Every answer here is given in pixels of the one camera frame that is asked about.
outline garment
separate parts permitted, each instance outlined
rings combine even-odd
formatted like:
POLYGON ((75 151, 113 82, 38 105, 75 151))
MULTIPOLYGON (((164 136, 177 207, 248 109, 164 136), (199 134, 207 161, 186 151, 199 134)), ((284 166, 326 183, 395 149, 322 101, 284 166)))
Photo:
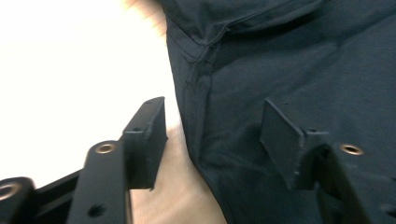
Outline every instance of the garment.
POLYGON ((396 176, 395 1, 161 2, 189 154, 229 223, 321 222, 262 141, 269 100, 396 176))

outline cloth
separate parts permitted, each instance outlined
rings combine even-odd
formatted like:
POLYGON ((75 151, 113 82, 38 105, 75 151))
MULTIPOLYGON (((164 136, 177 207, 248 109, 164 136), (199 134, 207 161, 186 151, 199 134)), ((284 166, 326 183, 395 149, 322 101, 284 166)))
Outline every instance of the cloth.
POLYGON ((228 223, 321 222, 260 141, 266 99, 396 176, 396 2, 161 3, 189 155, 228 223))

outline beige surface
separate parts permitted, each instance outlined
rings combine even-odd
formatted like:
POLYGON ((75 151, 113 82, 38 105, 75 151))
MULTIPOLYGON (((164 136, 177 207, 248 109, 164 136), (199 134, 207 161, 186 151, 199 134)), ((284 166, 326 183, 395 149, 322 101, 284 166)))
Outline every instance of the beige surface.
POLYGON ((134 223, 225 223, 187 154, 165 31, 151 0, 0 1, 0 179, 80 169, 163 95, 169 140, 155 190, 133 190, 134 223))

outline dark blue fabric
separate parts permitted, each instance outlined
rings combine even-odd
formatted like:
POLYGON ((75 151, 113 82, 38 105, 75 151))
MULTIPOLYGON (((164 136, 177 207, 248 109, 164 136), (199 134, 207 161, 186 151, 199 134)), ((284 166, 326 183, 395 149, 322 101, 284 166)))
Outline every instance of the dark blue fabric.
POLYGON ((396 177, 396 2, 162 1, 191 160, 229 223, 320 223, 259 138, 267 97, 396 177))

